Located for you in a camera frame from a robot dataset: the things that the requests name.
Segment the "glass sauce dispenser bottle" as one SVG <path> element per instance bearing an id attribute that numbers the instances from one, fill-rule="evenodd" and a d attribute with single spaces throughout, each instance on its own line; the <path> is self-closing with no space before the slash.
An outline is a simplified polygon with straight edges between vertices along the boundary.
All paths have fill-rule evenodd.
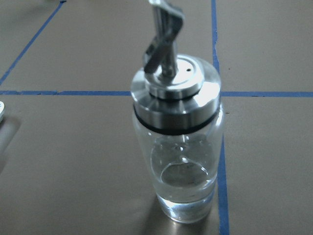
<path id="1" fill-rule="evenodd" d="M 178 54 L 183 12 L 152 0 L 156 36 L 131 83 L 133 124 L 161 209 L 184 224 L 212 207 L 223 138 L 221 79 L 207 61 Z"/>

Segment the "digital kitchen scale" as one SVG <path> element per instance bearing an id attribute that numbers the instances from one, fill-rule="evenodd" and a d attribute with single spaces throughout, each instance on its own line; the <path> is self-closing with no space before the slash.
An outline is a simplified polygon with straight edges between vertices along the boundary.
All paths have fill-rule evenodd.
<path id="1" fill-rule="evenodd" d="M 5 104 L 0 101 L 0 122 L 2 122 L 5 113 Z"/>

